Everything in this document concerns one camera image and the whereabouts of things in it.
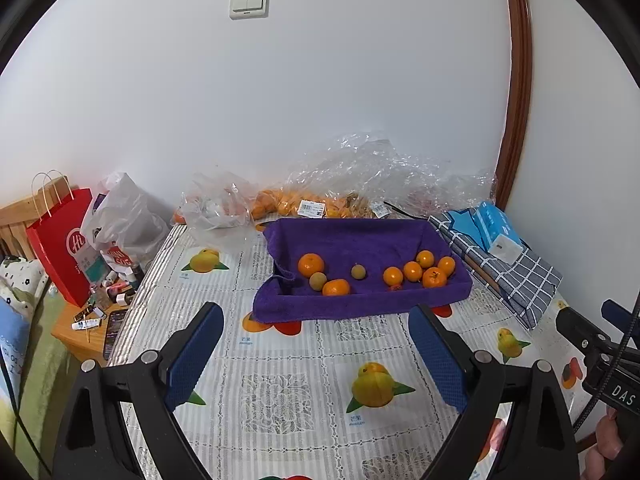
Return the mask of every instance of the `human hand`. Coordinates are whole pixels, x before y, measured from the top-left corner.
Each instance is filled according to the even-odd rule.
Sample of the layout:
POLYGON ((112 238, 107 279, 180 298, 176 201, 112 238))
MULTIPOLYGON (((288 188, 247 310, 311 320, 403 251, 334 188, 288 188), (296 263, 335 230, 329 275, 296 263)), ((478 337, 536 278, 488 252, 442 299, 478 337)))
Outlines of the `human hand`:
POLYGON ((607 415, 596 425, 596 445, 589 448, 584 458, 585 468, 580 480, 598 480, 605 473, 604 459, 615 459, 622 449, 618 436, 616 410, 607 406, 607 415))

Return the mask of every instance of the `lace tablecloth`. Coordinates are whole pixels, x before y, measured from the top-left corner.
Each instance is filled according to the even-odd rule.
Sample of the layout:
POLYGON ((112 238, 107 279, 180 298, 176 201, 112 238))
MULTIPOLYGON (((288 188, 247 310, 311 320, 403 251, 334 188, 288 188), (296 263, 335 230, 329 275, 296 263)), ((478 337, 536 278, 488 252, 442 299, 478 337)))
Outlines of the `lace tablecloth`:
MULTIPOLYGON (((237 253, 220 254, 228 269, 183 270, 202 248, 183 226, 172 229, 129 311, 110 365, 159 349, 206 301, 222 307, 225 330, 195 389, 206 405, 175 410, 211 477, 420 478, 458 413, 443 402, 412 344, 408 314, 309 320, 299 326, 252 324, 246 316, 255 292, 273 269, 264 239, 237 253), (367 362, 382 364, 395 381, 415 391, 396 395, 381 408, 363 406, 348 413, 351 384, 367 362)), ((450 314, 442 317, 443 324, 472 349, 487 349, 500 361, 498 329, 508 328, 516 339, 530 342, 510 364, 529 366, 541 357, 551 362, 575 420, 588 396, 580 381, 572 380, 575 366, 562 381, 562 371, 570 372, 566 365, 579 355, 556 332, 559 304, 556 297, 538 327, 527 332, 474 282, 467 300, 439 314, 450 314)), ((581 360, 578 366, 584 372, 581 360)), ((502 405, 496 417, 506 419, 509 408, 502 405)), ((142 471, 147 479, 160 478, 132 406, 123 405, 123 412, 142 471)), ((471 478, 484 478, 494 457, 491 449, 471 478)))

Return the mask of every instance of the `green bed sheet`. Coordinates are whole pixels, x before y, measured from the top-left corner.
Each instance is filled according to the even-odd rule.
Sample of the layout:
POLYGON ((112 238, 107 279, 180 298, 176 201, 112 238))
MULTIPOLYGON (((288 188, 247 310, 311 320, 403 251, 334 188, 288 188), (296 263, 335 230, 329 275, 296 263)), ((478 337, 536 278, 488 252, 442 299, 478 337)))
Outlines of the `green bed sheet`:
MULTIPOLYGON (((60 418, 80 368, 79 361, 51 335, 51 329, 64 305, 61 294, 44 295, 31 324, 22 375, 20 416, 49 467, 53 462, 60 418)), ((17 425, 14 449, 16 456, 33 478, 48 478, 17 425)))

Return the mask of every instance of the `purple towel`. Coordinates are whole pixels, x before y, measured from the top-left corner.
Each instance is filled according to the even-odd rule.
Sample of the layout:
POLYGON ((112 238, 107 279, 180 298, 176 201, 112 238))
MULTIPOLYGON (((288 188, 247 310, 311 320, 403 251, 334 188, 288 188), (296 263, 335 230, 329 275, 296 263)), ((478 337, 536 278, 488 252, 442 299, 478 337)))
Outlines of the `purple towel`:
POLYGON ((273 276, 254 298, 254 317, 264 323, 303 319, 347 319, 408 312, 417 303, 442 306, 468 298, 471 277, 460 259, 428 222, 377 219, 281 218, 264 231, 274 259, 273 276), (402 282, 402 290, 389 291, 382 280, 387 267, 402 269, 421 250, 430 250, 437 261, 452 256, 456 270, 447 285, 423 288, 420 282, 402 282), (322 296, 298 272, 298 260, 317 253, 324 260, 329 280, 346 279, 347 296, 322 296), (351 267, 367 269, 364 280, 351 277, 351 267))

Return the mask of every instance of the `plaid fabric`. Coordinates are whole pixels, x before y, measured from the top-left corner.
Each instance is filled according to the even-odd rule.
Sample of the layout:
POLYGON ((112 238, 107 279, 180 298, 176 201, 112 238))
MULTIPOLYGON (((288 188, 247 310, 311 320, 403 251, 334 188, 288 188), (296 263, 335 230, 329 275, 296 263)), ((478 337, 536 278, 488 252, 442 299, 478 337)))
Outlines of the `plaid fabric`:
MULTIPOLYGON (((473 215, 475 210, 471 208, 469 212, 473 215)), ((452 218, 447 213, 431 215, 429 222, 463 261, 465 255, 471 258, 497 283, 500 291, 495 290, 465 263, 471 275, 499 298, 525 328, 535 328, 551 303, 562 280, 562 274, 528 247, 525 247, 516 262, 509 266, 479 247, 468 235, 452 228, 452 218)))

